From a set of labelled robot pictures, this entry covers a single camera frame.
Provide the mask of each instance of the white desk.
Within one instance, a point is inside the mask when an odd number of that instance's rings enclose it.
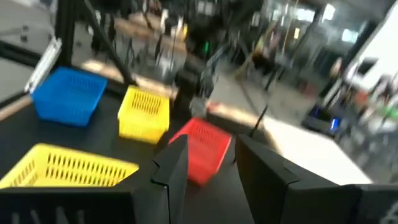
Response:
[[[264,129],[286,159],[336,184],[371,184],[330,138],[266,117]]]

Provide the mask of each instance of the red basket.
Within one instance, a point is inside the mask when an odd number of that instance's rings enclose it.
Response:
[[[182,134],[188,135],[188,178],[204,185],[220,169],[231,135],[198,118],[192,118],[169,143]]]

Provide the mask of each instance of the plastic basket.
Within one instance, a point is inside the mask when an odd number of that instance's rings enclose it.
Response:
[[[170,124],[169,99],[129,86],[118,113],[119,136],[159,142]]]
[[[70,68],[58,68],[32,95],[40,119],[86,126],[107,80]]]
[[[0,181],[6,187],[112,187],[138,165],[48,144],[35,145]]]
[[[199,118],[192,118],[170,142],[182,134],[188,135],[188,178],[204,185],[220,169],[231,135]]]

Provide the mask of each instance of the black stand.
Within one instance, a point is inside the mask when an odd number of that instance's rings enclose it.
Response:
[[[131,78],[130,71],[118,57],[111,42],[107,38],[104,30],[98,24],[94,15],[94,9],[89,0],[58,0],[57,20],[55,25],[55,36],[62,39],[62,51],[58,58],[57,65],[71,66],[73,54],[73,37],[75,35],[76,10],[79,9],[86,17],[89,25],[102,42],[106,53],[119,69],[125,83],[137,85]]]
[[[263,119],[264,116],[266,115],[267,110],[268,110],[268,104],[266,104],[266,106],[265,106],[264,109],[262,110],[262,112],[261,112],[261,114],[260,114],[260,116],[259,116],[259,119],[258,119],[257,122],[256,122],[256,125],[254,125],[254,127],[253,127],[252,130],[250,131],[250,133],[249,133],[249,137],[250,137],[250,138],[252,138],[252,137],[254,136],[254,133],[256,132],[256,130],[257,130],[257,128],[259,127],[259,125],[260,125],[262,119]]]

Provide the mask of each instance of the black tabletop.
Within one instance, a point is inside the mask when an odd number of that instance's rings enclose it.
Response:
[[[105,93],[86,128],[41,121],[29,105],[0,122],[0,176],[4,176],[35,144],[43,142],[124,161],[143,164],[162,149],[186,121],[171,119],[158,145],[119,138],[117,113],[122,99]],[[231,134],[250,128],[208,116],[207,120]],[[261,133],[257,138],[265,141]],[[204,187],[188,182],[183,223],[253,223],[237,167],[232,163],[234,139],[219,173]]]

